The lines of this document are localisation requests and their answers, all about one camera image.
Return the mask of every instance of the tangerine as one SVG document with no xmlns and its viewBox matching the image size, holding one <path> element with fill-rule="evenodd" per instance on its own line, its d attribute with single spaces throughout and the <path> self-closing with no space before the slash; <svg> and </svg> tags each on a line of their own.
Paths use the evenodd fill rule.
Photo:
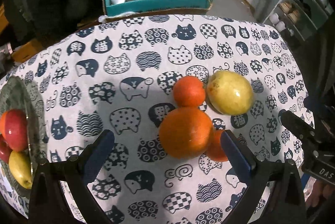
<svg viewBox="0 0 335 224">
<path fill-rule="evenodd" d="M 172 157 L 193 158 L 206 151 L 214 128 L 207 114 L 197 107 L 181 107 L 169 112 L 159 128 L 160 143 Z"/>
<path fill-rule="evenodd" d="M 223 133 L 223 130 L 216 130 L 214 132 L 212 143 L 209 145 L 208 149 L 205 152 L 208 158 L 215 162 L 228 161 L 228 157 L 226 156 L 225 152 L 223 151 L 221 147 L 220 138 L 221 138 L 222 133 Z"/>
<path fill-rule="evenodd" d="M 206 91 L 197 77 L 185 76 L 173 86 L 173 97 L 179 107 L 198 107 L 205 101 Z"/>
<path fill-rule="evenodd" d="M 6 122 L 6 116 L 8 114 L 8 111 L 4 112 L 0 118 L 0 133 L 2 136 L 6 139 L 5 136 L 5 122 Z"/>
</svg>

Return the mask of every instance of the tablecloth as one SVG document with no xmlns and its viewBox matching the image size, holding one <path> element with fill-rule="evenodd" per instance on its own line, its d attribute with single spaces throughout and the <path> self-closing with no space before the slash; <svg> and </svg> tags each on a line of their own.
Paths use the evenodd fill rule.
<svg viewBox="0 0 335 224">
<path fill-rule="evenodd" d="M 204 102 L 217 129 L 230 129 L 270 161 L 304 158 L 301 142 L 281 125 L 290 110 L 313 125 L 304 107 L 304 81 L 287 45 L 271 26 L 207 15 L 135 17 L 72 34 L 32 57 L 0 81 L 20 76 L 40 117 L 36 157 L 64 161 L 94 142 L 103 129 L 115 147 L 88 188 L 115 223 L 220 223 L 246 185 L 229 162 L 206 155 L 178 160 L 160 145 L 158 127 L 177 106 L 172 89 L 182 76 L 206 84 L 217 70 L 246 77 L 255 103 L 238 116 L 218 114 Z M 84 221 L 66 183 L 64 195 Z M 269 187 L 255 209 L 259 217 Z M 28 200 L 0 191 L 26 215 Z"/>
</svg>

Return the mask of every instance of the red apple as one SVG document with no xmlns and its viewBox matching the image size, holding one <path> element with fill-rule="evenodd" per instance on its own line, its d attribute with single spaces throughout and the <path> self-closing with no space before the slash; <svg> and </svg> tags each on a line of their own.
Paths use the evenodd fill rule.
<svg viewBox="0 0 335 224">
<path fill-rule="evenodd" d="M 0 159 L 8 164 L 11 152 L 12 149 L 9 147 L 4 137 L 0 135 Z"/>
<path fill-rule="evenodd" d="M 5 139 L 16 152 L 28 147 L 26 114 L 19 109 L 9 110 L 4 121 Z"/>
</svg>

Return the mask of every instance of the floor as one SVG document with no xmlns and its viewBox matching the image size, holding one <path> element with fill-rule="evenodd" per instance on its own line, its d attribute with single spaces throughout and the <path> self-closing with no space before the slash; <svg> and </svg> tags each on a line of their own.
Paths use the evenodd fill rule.
<svg viewBox="0 0 335 224">
<path fill-rule="evenodd" d="M 207 15 L 228 17 L 240 21 L 256 22 L 250 9 L 240 0 L 214 0 Z"/>
</svg>

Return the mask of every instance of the blue gripper pad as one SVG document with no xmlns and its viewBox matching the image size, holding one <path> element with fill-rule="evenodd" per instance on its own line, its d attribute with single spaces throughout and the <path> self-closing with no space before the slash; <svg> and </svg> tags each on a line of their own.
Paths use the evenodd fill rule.
<svg viewBox="0 0 335 224">
<path fill-rule="evenodd" d="M 247 152 L 246 150 L 249 149 L 247 147 L 241 147 L 242 145 L 239 143 L 239 141 L 231 131 L 224 131 L 221 134 L 220 142 L 221 147 L 226 153 L 228 160 L 232 165 L 238 179 L 240 180 L 240 182 L 248 185 L 248 183 L 251 181 L 252 166 L 256 165 L 256 162 L 254 160 L 248 159 L 248 161 L 246 157 L 244 157 L 243 152 Z"/>
<path fill-rule="evenodd" d="M 94 146 L 92 154 L 83 168 L 82 180 L 85 185 L 96 179 L 108 155 L 113 150 L 114 141 L 114 133 L 110 130 L 103 130 L 98 139 L 92 144 Z"/>
</svg>

